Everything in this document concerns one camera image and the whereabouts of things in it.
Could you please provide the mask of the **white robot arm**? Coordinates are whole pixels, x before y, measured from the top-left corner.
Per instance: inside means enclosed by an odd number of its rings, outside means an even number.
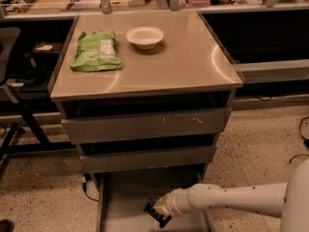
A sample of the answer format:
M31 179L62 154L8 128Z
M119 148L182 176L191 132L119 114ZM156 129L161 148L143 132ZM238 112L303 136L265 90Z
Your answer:
M287 183L225 189L196 184L175 189L154 203L154 217L165 222L221 208L280 218L280 232L309 232L309 160L297 166Z

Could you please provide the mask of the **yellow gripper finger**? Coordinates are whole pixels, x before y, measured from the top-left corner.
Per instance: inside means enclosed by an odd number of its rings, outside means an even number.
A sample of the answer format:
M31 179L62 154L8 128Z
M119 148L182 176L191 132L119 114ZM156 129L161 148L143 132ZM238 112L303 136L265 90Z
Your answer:
M154 209L164 217L169 216L169 211L166 206L166 201L167 201L168 194L165 194L164 196L160 197L159 199L156 200L154 203Z

